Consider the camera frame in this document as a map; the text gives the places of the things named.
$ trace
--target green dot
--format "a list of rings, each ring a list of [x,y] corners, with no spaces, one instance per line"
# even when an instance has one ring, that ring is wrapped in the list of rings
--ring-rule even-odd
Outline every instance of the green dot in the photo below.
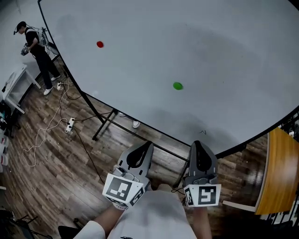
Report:
[[[173,88],[179,91],[183,89],[183,85],[180,82],[175,82],[173,83]]]

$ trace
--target power strip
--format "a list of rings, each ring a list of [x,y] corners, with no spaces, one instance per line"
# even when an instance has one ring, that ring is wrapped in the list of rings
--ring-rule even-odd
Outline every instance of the power strip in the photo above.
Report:
[[[61,83],[61,82],[59,82],[58,84],[57,84],[57,89],[60,91],[60,90],[62,90],[64,87],[62,86],[62,84],[63,83]]]
[[[70,121],[68,122],[65,132],[69,133],[71,131],[71,129],[73,129],[73,125],[75,123],[75,118],[70,118]]]

